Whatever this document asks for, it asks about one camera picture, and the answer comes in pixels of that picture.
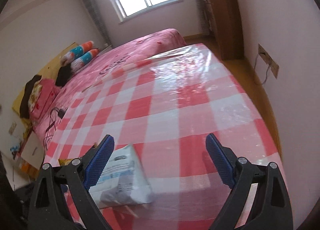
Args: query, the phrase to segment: checkered tablecloth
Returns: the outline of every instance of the checkered tablecloth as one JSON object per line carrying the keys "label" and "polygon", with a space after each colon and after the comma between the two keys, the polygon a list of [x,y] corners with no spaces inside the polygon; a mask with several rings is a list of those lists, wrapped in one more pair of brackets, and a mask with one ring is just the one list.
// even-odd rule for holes
{"label": "checkered tablecloth", "polygon": [[[116,149],[133,144],[155,194],[146,205],[103,209],[113,229],[208,229],[230,189],[206,149],[223,146],[255,164],[281,161],[260,114],[239,83],[203,44],[131,63],[75,96],[45,162],[84,155],[106,134]],[[248,216],[252,187],[239,225]],[[79,220],[71,197],[72,216]]]}

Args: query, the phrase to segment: window sill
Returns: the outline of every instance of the window sill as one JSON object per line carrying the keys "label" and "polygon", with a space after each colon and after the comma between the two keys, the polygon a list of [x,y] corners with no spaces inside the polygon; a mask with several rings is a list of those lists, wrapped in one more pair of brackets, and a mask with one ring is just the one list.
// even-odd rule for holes
{"label": "window sill", "polygon": [[159,4],[157,4],[157,5],[153,5],[153,6],[151,6],[151,7],[148,7],[148,8],[146,8],[146,9],[140,10],[140,11],[138,11],[138,12],[136,12],[136,13],[134,13],[134,14],[132,14],[132,15],[124,18],[124,19],[119,23],[119,25],[122,24],[122,23],[125,23],[125,22],[129,21],[130,19],[135,18],[135,17],[138,16],[138,15],[144,14],[144,13],[149,12],[149,11],[152,11],[152,10],[155,10],[155,9],[157,9],[157,8],[159,8],[159,7],[162,7],[162,6],[166,6],[166,5],[170,5],[170,4],[174,4],[174,3],[178,3],[178,2],[182,2],[182,1],[184,1],[184,0],[170,0],[170,1],[165,1],[165,2],[159,3]]}

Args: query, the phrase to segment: pink pillow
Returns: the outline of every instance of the pink pillow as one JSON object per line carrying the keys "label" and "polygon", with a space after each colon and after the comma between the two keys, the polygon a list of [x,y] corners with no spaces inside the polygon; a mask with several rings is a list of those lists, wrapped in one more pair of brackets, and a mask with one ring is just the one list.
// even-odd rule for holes
{"label": "pink pillow", "polygon": [[60,88],[55,85],[53,79],[44,78],[39,84],[42,85],[42,90],[33,110],[30,111],[30,119],[33,123],[39,123],[41,121],[60,91]]}

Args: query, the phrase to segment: headboard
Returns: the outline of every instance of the headboard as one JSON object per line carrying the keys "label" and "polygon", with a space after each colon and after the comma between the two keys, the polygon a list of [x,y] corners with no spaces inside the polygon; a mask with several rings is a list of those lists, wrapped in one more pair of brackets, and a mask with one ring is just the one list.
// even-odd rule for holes
{"label": "headboard", "polygon": [[[70,45],[69,47],[67,47],[66,49],[64,49],[60,54],[58,54],[54,59],[52,59],[49,63],[47,63],[47,65],[45,67],[43,67],[38,74],[42,75],[42,78],[51,78],[56,80],[57,76],[58,76],[58,72],[59,69],[61,67],[60,65],[60,57],[65,55],[69,50],[77,47],[78,44],[77,43],[73,43],[72,45]],[[12,109],[14,110],[14,112],[20,117],[20,104],[22,101],[24,95],[24,88],[22,89],[22,91],[19,93],[18,97],[14,100],[13,104],[12,104]],[[24,124],[29,124],[27,119],[21,119],[22,122]]]}

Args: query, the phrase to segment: wall socket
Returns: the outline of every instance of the wall socket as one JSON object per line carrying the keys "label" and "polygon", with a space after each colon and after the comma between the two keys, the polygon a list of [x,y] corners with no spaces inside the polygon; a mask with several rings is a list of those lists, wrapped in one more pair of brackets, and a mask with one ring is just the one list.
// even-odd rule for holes
{"label": "wall socket", "polygon": [[275,78],[278,78],[278,73],[279,73],[279,65],[272,59],[272,57],[268,54],[265,49],[258,44],[258,54],[261,56],[261,58],[265,61],[267,65],[271,66],[271,71]]}
{"label": "wall socket", "polygon": [[16,129],[17,127],[17,123],[16,122],[13,122],[10,126],[10,129],[9,129],[9,134],[12,135],[14,130]]}

